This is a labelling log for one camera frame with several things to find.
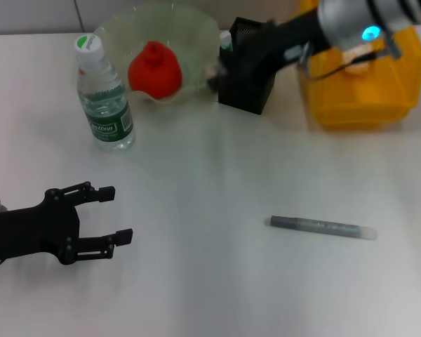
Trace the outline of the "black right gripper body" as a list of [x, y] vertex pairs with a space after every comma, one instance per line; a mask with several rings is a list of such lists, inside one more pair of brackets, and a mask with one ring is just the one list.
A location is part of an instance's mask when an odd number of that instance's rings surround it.
[[306, 12], [282, 23], [267, 22], [234, 49], [227, 77], [236, 83], [262, 83], [279, 70], [296, 63], [300, 56], [284, 57], [294, 48], [312, 45], [312, 54], [331, 48], [316, 12]]

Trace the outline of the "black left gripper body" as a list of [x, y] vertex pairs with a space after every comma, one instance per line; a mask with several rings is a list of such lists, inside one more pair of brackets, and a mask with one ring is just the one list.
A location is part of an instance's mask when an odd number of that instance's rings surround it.
[[61, 264], [76, 261], [79, 216], [75, 206], [55, 191], [33, 207], [0, 212], [0, 261], [50, 253]]

